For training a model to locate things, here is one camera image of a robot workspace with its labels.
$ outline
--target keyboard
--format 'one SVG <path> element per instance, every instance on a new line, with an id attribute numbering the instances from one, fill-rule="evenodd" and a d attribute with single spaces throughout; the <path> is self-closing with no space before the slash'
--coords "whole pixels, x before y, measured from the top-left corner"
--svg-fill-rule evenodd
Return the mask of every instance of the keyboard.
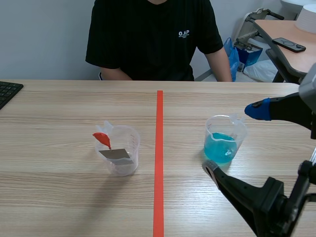
<path id="1" fill-rule="evenodd" d="M 22 84 L 0 81 L 0 109 L 5 106 L 21 89 Z"/>

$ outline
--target measuring cup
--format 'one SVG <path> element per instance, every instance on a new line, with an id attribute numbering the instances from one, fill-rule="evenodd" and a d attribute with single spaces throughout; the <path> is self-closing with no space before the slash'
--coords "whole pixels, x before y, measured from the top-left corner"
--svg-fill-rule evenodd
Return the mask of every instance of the measuring cup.
<path id="1" fill-rule="evenodd" d="M 95 151 L 104 160 L 108 170 L 115 176 L 126 176 L 132 174 L 138 166 L 138 151 L 140 137 L 138 132 L 130 126 L 113 126 L 108 121 L 104 121 L 104 127 L 98 126 L 99 132 L 108 135 L 111 141 L 112 150 L 126 149 L 129 158 L 108 159 L 99 151 L 109 150 L 109 147 L 96 141 Z"/>
<path id="2" fill-rule="evenodd" d="M 204 152 L 217 163 L 233 160 L 239 147 L 247 136 L 243 119 L 237 115 L 217 115 L 206 121 Z"/>

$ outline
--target gray paper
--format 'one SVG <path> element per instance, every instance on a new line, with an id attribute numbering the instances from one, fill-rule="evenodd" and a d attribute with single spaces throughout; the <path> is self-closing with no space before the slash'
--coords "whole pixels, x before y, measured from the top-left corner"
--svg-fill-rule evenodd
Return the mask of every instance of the gray paper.
<path id="1" fill-rule="evenodd" d="M 115 165 L 134 164 L 125 149 L 100 151 L 106 159 L 109 159 Z"/>

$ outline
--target wooden table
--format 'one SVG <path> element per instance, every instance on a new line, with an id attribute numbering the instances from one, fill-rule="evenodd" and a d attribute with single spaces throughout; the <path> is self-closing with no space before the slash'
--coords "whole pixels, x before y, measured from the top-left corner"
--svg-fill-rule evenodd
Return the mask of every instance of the wooden table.
<path id="1" fill-rule="evenodd" d="M 151 237 L 157 90 L 164 90 L 166 237 L 252 237 L 201 168 L 204 126 L 218 114 L 298 90 L 293 84 L 12 80 L 24 89 L 0 110 L 1 237 Z M 94 151 L 95 125 L 128 124 L 141 136 L 133 176 L 109 176 Z M 285 121 L 246 119 L 249 135 L 224 170 L 252 185 L 285 182 L 315 142 Z M 308 205 L 297 236 L 315 235 Z"/>
<path id="2" fill-rule="evenodd" d="M 295 21 L 256 20 L 254 25 L 292 75 L 303 78 L 316 63 L 316 34 L 298 29 Z M 274 44 L 276 38 L 303 45 L 306 51 L 294 53 Z"/>

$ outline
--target red tape line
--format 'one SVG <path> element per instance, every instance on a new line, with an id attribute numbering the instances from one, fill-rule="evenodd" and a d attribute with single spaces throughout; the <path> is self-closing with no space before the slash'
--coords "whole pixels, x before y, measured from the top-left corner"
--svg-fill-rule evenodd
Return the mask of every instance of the red tape line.
<path id="1" fill-rule="evenodd" d="M 154 234 L 164 236 L 163 216 L 163 91 L 157 91 L 156 150 L 154 184 Z"/>

